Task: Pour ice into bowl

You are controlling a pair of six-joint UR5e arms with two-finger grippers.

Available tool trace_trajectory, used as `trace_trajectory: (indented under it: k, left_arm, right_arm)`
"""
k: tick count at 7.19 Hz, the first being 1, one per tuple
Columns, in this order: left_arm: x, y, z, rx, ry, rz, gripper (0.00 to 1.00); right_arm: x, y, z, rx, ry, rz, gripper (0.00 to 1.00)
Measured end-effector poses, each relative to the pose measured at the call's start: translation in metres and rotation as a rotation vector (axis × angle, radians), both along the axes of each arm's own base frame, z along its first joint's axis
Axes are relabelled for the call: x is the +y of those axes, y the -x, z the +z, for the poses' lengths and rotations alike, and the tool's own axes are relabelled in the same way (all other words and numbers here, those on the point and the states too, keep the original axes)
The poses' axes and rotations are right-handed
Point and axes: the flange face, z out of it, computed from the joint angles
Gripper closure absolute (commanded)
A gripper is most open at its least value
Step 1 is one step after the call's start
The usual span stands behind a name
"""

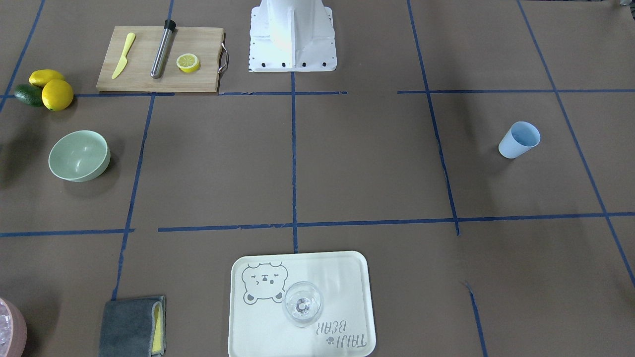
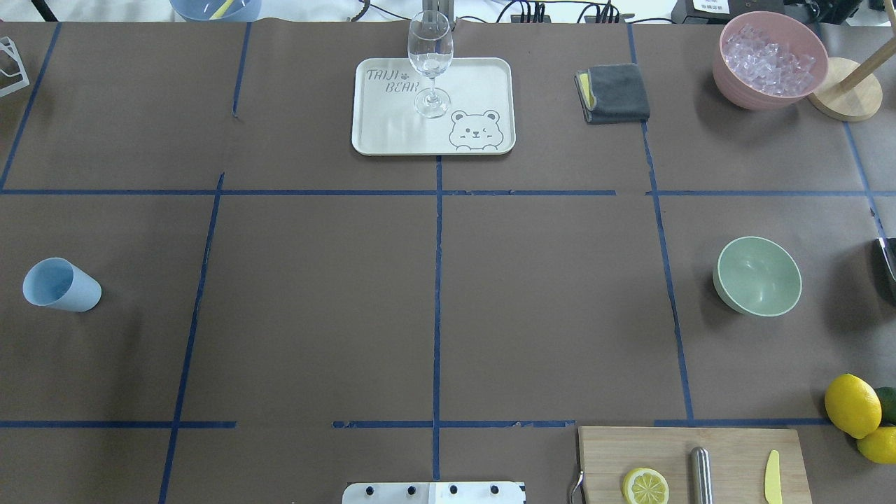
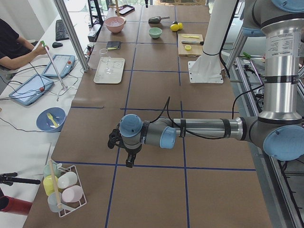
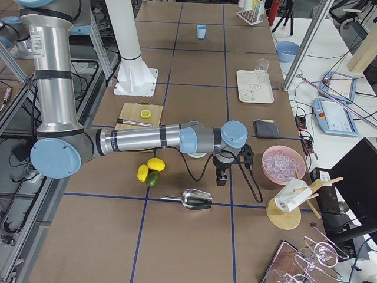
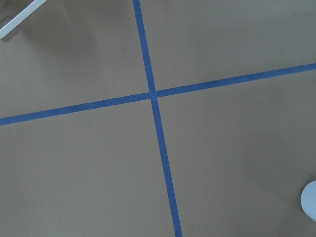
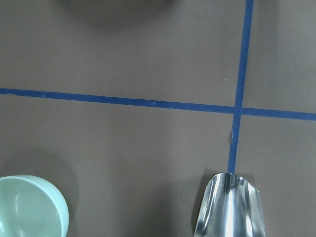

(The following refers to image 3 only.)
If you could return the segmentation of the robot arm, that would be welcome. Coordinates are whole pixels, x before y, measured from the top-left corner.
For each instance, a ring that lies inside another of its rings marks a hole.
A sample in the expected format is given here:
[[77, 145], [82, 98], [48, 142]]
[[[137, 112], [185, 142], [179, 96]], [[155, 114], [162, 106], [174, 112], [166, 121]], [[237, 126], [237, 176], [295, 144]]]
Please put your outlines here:
[[173, 148], [177, 138], [190, 136], [187, 166], [240, 167], [244, 157], [238, 142], [249, 142], [266, 155], [288, 162], [304, 154], [304, 129], [296, 111], [299, 75], [300, 32], [304, 25], [301, 0], [248, 0], [245, 3], [243, 32], [266, 37], [264, 106], [256, 117], [220, 118], [220, 111], [233, 111], [235, 100], [228, 96], [219, 76], [219, 57], [235, 7], [218, 0], [210, 18], [202, 55], [190, 63], [190, 85], [182, 94], [184, 117], [159, 116], [142, 121], [128, 114], [119, 123], [119, 145], [131, 168], [144, 144], [157, 149]]

